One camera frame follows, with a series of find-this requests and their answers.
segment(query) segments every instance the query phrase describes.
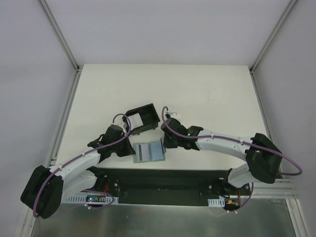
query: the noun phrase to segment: tabletop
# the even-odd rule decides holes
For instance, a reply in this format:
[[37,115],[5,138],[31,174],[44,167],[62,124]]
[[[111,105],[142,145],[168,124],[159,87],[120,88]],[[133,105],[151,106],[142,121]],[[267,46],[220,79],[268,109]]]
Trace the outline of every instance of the tabletop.
[[[266,134],[247,66],[85,64],[57,163],[80,154],[105,133],[116,114],[150,103],[159,117],[165,105],[180,114],[185,127],[196,125],[234,136]],[[131,144],[159,140],[160,125],[129,136]],[[217,152],[177,148],[167,149],[164,161],[134,163],[133,156],[112,154],[97,167],[227,170],[243,163]]]

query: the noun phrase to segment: wall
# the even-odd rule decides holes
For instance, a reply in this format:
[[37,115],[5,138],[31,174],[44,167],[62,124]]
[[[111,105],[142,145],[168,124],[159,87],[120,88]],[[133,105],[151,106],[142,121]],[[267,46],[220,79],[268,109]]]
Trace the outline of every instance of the wall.
[[[255,72],[272,138],[301,164],[295,177],[311,236],[316,236],[316,1],[301,0]],[[287,163],[284,170],[295,171]]]
[[11,237],[75,74],[35,0],[0,1],[0,52],[0,236]]
[[289,0],[47,0],[84,63],[251,66]]

